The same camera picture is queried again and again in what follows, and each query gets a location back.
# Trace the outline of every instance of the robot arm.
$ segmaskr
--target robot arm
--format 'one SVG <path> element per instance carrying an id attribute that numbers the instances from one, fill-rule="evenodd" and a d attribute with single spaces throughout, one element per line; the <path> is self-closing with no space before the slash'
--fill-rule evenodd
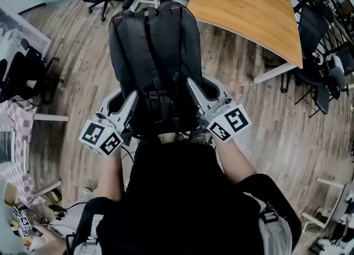
<path id="1" fill-rule="evenodd" d="M 109 94 L 101 104 L 100 112 L 87 120 L 80 134 L 79 141 L 91 151 L 107 157 L 123 144 L 121 137 L 128 126 L 136 108 L 139 94 L 133 91 L 118 112 L 113 112 L 111 103 L 121 95 L 121 89 Z"/>
<path id="2" fill-rule="evenodd" d="M 219 80 L 204 74 L 203 78 L 217 87 L 216 99 L 209 99 L 191 78 L 187 78 L 187 87 L 199 108 L 200 118 L 208 124 L 206 129 L 223 142 L 227 142 L 238 132 L 249 127 L 251 122 L 243 106 L 236 104 L 233 97 L 226 94 L 226 89 Z"/>

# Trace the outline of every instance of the pink checkered fabric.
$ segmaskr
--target pink checkered fabric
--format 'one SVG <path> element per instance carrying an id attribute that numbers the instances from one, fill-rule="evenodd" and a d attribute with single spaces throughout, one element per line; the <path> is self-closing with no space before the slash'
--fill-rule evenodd
<path id="1" fill-rule="evenodd" d="M 35 205 L 44 201 L 42 197 L 33 200 L 35 194 L 34 180 L 23 171 L 23 141 L 30 142 L 36 110 L 37 108 L 30 103 L 24 106 L 9 101 L 0 104 L 0 113 L 7 113 L 15 124 L 15 163 L 1 165 L 0 176 L 5 178 L 6 182 L 16 186 L 19 199 L 25 205 L 29 203 Z"/>

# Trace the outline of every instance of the black backpack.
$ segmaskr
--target black backpack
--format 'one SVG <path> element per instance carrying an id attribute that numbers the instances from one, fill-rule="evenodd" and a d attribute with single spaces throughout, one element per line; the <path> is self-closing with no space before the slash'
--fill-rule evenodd
<path id="1" fill-rule="evenodd" d="M 134 13 L 126 0 L 110 22 L 110 51 L 123 98 L 138 90 L 130 121 L 137 135 L 192 131 L 198 108 L 186 87 L 202 85 L 200 38 L 196 20 L 180 3 L 160 0 Z"/>

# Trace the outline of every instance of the black shirt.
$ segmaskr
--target black shirt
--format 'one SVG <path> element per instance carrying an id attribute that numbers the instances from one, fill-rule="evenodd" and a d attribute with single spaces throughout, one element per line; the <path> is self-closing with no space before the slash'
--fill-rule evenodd
<path id="1" fill-rule="evenodd" d="M 87 239 L 93 215 L 102 214 L 97 235 L 103 255 L 237 254 L 245 249 L 263 254 L 259 205 L 243 192 L 287 220 L 294 248 L 300 221 L 270 177 L 252 175 L 233 185 L 211 146 L 187 142 L 140 148 L 122 200 L 88 202 L 73 244 Z"/>

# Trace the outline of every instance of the wooden floor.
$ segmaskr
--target wooden floor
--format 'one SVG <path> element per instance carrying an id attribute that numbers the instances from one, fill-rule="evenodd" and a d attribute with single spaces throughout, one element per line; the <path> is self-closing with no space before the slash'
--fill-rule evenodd
<path id="1" fill-rule="evenodd" d="M 120 7 L 109 6 L 107 18 Z M 23 17 L 53 42 L 48 57 L 58 56 L 52 74 L 63 78 L 51 106 L 42 113 L 70 116 L 68 123 L 36 121 L 30 144 L 30 169 L 37 185 L 61 178 L 63 206 L 77 198 L 78 191 L 95 188 L 100 162 L 77 140 L 85 121 L 98 109 L 103 97 L 118 86 L 108 47 L 108 22 L 100 21 L 100 8 L 92 14 L 82 1 L 40 7 Z M 253 125 L 237 144 L 260 173 L 271 176 L 295 211 L 312 212 L 324 201 L 333 205 L 335 190 L 315 182 L 316 177 L 345 183 L 352 180 L 348 156 L 352 112 L 351 99 L 342 95 L 330 103 L 327 116 L 309 119 L 311 108 L 300 102 L 306 90 L 291 82 L 280 93 L 280 77 L 261 84 L 253 78 L 265 72 L 265 51 L 255 43 L 207 24 L 200 24 L 203 72 L 220 79 L 243 104 Z M 316 234 L 303 235 L 296 254 Z"/>

